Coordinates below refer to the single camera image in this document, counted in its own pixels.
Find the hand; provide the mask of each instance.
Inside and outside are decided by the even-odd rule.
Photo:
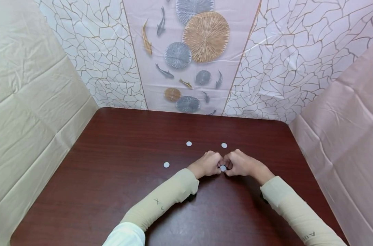
[[[228,169],[225,171],[227,176],[252,176],[261,185],[275,177],[266,165],[246,155],[239,149],[225,155],[223,165]]]
[[[202,158],[198,159],[187,167],[199,179],[203,176],[211,176],[220,174],[221,170],[218,168],[222,165],[223,158],[219,153],[213,151],[206,152]]]

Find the beige arm sleeve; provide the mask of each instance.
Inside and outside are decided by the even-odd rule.
[[[279,176],[261,188],[266,199],[306,246],[346,246],[342,239]]]
[[[121,220],[131,222],[146,231],[171,206],[196,194],[199,181],[188,169],[182,169],[134,205]]]

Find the gold circular pattern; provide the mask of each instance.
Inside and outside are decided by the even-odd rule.
[[[210,62],[225,51],[229,36],[230,27],[226,19],[220,13],[208,11],[190,19],[182,38],[195,62]]]
[[[164,96],[168,101],[177,101],[181,98],[181,91],[176,88],[167,88],[164,91]]]

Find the wooden table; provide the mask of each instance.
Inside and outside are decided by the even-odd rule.
[[[221,147],[223,142],[228,148]],[[285,123],[102,108],[28,211],[11,244],[102,245],[127,210],[159,184],[208,150],[223,156],[236,148],[269,166],[344,238]],[[166,161],[169,168],[163,168]],[[259,194],[251,178],[204,177],[194,200],[174,205],[148,229],[146,245],[303,245]]]

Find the koi fish drawing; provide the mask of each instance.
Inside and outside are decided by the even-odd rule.
[[[157,25],[158,26],[158,30],[156,31],[156,34],[159,36],[161,36],[161,34],[164,32],[164,23],[166,22],[166,16],[164,15],[164,8],[162,7],[162,14],[163,14],[163,17],[162,17],[162,20],[160,21],[160,24]]]
[[[216,113],[216,109],[212,113],[207,114],[207,115],[214,115],[215,113]]]
[[[204,91],[202,91],[202,93],[205,94],[205,102],[206,102],[206,103],[209,103],[209,102],[210,102],[210,97],[209,97],[209,95],[208,95],[207,93],[205,93]]]
[[[147,39],[147,33],[145,32],[145,27],[147,26],[148,19],[145,21],[143,29],[142,29],[142,35],[143,35],[143,42],[145,50],[147,50],[148,54],[152,55],[152,43],[148,42]]]
[[[222,80],[223,80],[223,76],[222,76],[222,73],[219,71],[219,80],[216,82],[215,89],[219,89],[220,85],[222,84]]]
[[[156,67],[158,68],[158,70],[160,71],[161,74],[163,74],[166,78],[169,78],[169,79],[173,79],[174,78],[174,75],[172,75],[170,73],[170,71],[165,71],[165,70],[162,70],[160,69],[159,65],[157,63],[155,63]]]
[[[190,85],[190,83],[186,83],[182,79],[180,79],[180,82],[183,83],[184,85],[186,85],[189,89],[193,89],[193,87]]]

